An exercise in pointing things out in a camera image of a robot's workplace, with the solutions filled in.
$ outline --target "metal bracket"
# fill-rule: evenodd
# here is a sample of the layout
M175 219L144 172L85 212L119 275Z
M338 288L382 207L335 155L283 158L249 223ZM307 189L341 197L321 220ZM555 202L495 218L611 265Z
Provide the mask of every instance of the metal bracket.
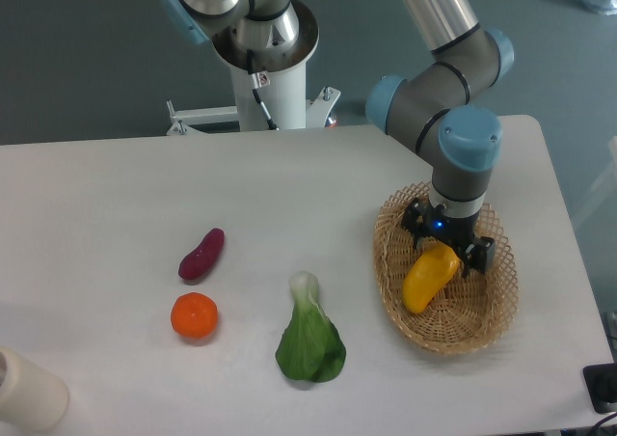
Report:
M336 124L333 108L340 98L340 91L324 87L314 100L307 100L307 128L329 127ZM238 110L235 106L202 108L199 110L175 111L170 100L167 101L172 127L167 135L203 134L193 125L237 122Z

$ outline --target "beige cup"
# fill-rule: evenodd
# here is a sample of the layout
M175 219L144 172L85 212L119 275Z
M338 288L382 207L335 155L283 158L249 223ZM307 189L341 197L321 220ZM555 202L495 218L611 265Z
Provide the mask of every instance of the beige cup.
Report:
M54 426L68 406L68 388L56 375L0 346L0 422L27 431Z

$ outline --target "bok choy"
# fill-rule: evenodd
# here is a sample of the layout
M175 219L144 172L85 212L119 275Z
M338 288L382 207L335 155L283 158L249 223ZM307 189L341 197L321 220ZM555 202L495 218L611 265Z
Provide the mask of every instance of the bok choy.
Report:
M276 352L277 363L292 380L333 380L343 369L347 351L319 305L317 277L301 271L291 277L289 285L294 307Z

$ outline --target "black cable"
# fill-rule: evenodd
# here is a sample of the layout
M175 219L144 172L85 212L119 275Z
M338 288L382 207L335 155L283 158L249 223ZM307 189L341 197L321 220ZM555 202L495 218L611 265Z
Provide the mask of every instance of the black cable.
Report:
M615 412L614 414L610 414L608 417L604 417L603 419L601 419L599 422L597 422L596 424L594 424L589 431L587 431L587 434L585 436L597 436L598 435L598 428L600 426L602 426L603 424L605 424L606 422L609 422L611 420L613 420L614 418L617 417L617 412Z
M255 53L251 49L249 49L247 50L247 72L250 75L253 75L257 72L255 71L254 63L255 63ZM253 89L253 97L255 98L257 105L261 106L261 111L263 113L263 116L266 119L266 122L268 123L268 129L279 130L279 127L277 126L277 124L272 120L272 117L270 116L270 112L268 111L266 104L263 102L263 100L259 96L259 92L257 91L257 89Z

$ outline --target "wicker basket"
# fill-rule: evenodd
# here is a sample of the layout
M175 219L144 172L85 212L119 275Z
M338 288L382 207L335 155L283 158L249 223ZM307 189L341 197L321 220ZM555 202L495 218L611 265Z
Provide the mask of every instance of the wicker basket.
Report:
M472 270L465 279L459 268L423 313L407 311L401 300L403 280L422 252L436 241L425 238L414 250L411 235L400 223L411 200L426 200L427 196L428 184L419 183L399 190L382 206L373 239L382 299L391 320L408 340L444 355L475 351L495 342L518 310L514 257L495 212L483 204L476 231L496 241L493 267L486 275Z

